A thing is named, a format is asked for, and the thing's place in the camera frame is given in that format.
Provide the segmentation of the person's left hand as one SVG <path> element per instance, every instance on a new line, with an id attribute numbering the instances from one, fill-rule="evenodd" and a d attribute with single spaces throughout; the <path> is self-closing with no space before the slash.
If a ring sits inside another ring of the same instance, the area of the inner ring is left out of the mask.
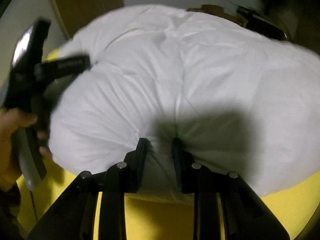
<path id="1" fill-rule="evenodd" d="M 22 174 L 14 140 L 15 133 L 36 122 L 35 114 L 24 113 L 17 108 L 1 109 L 1 191 L 9 191 Z"/>

